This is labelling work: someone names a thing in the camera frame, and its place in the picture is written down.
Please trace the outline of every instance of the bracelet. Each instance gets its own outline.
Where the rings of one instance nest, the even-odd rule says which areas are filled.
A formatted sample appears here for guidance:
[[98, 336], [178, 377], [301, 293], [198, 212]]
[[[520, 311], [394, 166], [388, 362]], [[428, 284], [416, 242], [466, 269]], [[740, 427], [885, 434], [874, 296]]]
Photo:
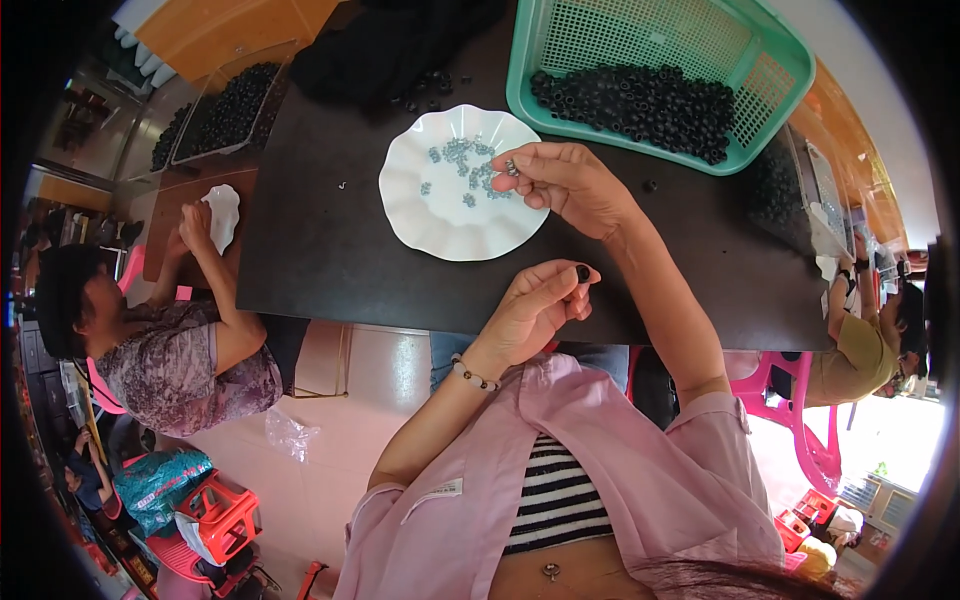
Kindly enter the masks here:
[[480, 388], [481, 390], [487, 390], [488, 392], [496, 392], [500, 389], [499, 381], [488, 381], [480, 375], [474, 374], [467, 371], [467, 365], [461, 360], [463, 358], [460, 354], [454, 354], [450, 357], [450, 360], [453, 361], [453, 371], [458, 375], [461, 375], [464, 379], [470, 382], [474, 387]]

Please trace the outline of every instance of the floral shirt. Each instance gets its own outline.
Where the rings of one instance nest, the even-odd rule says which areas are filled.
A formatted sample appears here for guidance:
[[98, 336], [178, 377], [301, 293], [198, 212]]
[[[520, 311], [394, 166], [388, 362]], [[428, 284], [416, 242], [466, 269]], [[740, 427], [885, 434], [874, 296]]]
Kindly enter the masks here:
[[117, 401], [137, 421], [175, 438], [226, 420], [262, 413], [282, 395], [280, 371], [266, 346], [217, 375], [213, 302], [139, 304], [124, 321], [147, 322], [96, 361]]

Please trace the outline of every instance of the hand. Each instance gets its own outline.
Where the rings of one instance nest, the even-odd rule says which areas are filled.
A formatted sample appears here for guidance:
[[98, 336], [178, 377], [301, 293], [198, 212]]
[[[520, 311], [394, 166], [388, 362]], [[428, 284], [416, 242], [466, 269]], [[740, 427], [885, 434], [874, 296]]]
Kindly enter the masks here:
[[180, 210], [180, 238], [191, 252], [196, 253], [202, 244], [210, 242], [210, 219], [213, 214], [210, 204], [197, 200], [192, 204], [184, 204]]
[[508, 158], [520, 176], [501, 173], [493, 189], [515, 189], [531, 208], [550, 208], [588, 237], [606, 240], [639, 211], [627, 187], [583, 144], [525, 144], [494, 158], [493, 169], [506, 171]]
[[89, 444], [93, 437], [90, 435], [90, 430], [84, 427], [80, 430], [80, 435], [77, 436], [77, 441], [73, 443], [73, 449], [77, 450], [78, 453], [82, 452], [84, 446]]
[[600, 280], [600, 274], [590, 269], [588, 282], [578, 283], [578, 264], [582, 263], [551, 260], [517, 274], [470, 346], [464, 364], [496, 379], [511, 365], [541, 351], [567, 321], [586, 319], [593, 310], [589, 286]]
[[179, 258], [188, 252], [190, 252], [190, 249], [186, 247], [183, 238], [180, 237], [180, 228], [170, 229], [170, 235], [167, 237], [167, 256]]
[[859, 231], [853, 233], [853, 247], [857, 260], [867, 260], [867, 242]]

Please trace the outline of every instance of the clear plastic bag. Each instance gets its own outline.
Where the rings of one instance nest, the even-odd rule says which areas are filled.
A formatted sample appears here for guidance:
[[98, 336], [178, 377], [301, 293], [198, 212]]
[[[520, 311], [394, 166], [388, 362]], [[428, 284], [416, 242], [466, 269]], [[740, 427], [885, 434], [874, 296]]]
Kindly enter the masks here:
[[267, 442], [302, 463], [307, 462], [310, 440], [319, 433], [320, 427], [301, 425], [275, 406], [267, 411]]

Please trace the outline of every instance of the white wavy plate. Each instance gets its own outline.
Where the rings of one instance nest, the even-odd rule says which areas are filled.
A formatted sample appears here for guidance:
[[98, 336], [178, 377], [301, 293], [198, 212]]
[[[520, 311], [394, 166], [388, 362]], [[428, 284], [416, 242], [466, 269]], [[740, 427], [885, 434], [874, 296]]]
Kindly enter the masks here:
[[233, 241], [233, 229], [240, 221], [240, 197], [231, 186], [216, 185], [210, 188], [203, 200], [210, 204], [210, 239], [223, 255]]
[[[469, 188], [456, 164], [430, 159], [430, 148], [441, 151], [454, 137], [473, 141], [475, 135], [494, 148], [494, 155], [540, 141], [508, 112], [460, 105], [422, 115], [390, 143], [380, 171], [380, 196], [396, 237], [410, 248], [444, 260], [489, 260], [518, 247], [543, 225], [548, 210], [530, 208], [517, 192], [491, 200], [482, 186]], [[468, 167], [490, 158], [468, 153]], [[425, 181], [432, 186], [422, 196]], [[467, 193], [476, 199], [473, 208], [464, 203]]]

